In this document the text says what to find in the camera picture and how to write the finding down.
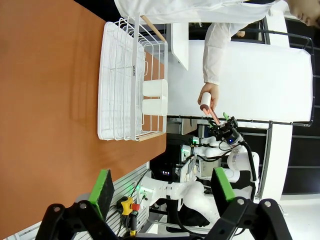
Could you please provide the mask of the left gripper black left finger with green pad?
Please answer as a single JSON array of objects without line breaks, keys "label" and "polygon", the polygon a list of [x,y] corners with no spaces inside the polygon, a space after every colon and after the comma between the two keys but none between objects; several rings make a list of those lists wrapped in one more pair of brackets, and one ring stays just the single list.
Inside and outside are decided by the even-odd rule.
[{"label": "left gripper black left finger with green pad", "polygon": [[77,233],[87,232],[93,240],[116,240],[106,223],[115,189],[111,171],[103,169],[87,200],[65,207],[49,205],[36,234],[37,240],[73,240]]}]

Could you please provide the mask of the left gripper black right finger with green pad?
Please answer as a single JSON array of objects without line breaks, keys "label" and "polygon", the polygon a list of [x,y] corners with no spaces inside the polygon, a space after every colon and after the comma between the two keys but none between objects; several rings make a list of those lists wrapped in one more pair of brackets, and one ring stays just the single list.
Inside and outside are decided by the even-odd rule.
[{"label": "left gripper black right finger with green pad", "polygon": [[220,218],[206,235],[208,240],[231,240],[237,229],[248,229],[255,240],[291,240],[278,203],[271,198],[254,203],[251,199],[235,196],[234,190],[221,167],[211,176],[211,191]]}]

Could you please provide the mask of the person's right hand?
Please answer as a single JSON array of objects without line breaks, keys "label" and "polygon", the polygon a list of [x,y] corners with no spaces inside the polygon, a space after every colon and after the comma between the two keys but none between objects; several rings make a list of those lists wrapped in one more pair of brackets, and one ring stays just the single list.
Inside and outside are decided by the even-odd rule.
[{"label": "person's right hand", "polygon": [[213,83],[205,83],[199,93],[199,97],[197,100],[197,103],[199,105],[201,104],[202,96],[204,93],[210,93],[211,95],[210,107],[214,111],[219,100],[219,86]]}]

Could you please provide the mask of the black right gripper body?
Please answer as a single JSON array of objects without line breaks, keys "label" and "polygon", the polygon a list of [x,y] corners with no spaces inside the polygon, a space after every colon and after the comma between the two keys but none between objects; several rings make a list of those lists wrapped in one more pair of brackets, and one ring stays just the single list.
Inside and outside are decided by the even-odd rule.
[{"label": "black right gripper body", "polygon": [[244,138],[232,124],[224,123],[218,128],[217,140],[223,141],[229,146],[235,146],[243,142]]}]

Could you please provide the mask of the finger of the right gripper with green tip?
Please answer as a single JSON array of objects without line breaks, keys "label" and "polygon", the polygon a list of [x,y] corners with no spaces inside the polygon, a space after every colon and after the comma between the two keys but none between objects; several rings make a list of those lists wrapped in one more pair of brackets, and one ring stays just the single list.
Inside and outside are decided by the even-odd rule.
[{"label": "finger of the right gripper with green tip", "polygon": [[221,124],[216,124],[216,122],[214,120],[208,120],[208,124],[209,124],[209,132],[217,137],[217,136],[223,136],[224,135],[224,130],[221,129],[225,126],[225,123],[221,123]]},{"label": "finger of the right gripper with green tip", "polygon": [[230,117],[227,113],[223,112],[223,117],[226,120],[226,125],[232,128],[238,128],[238,122],[234,116]]}]

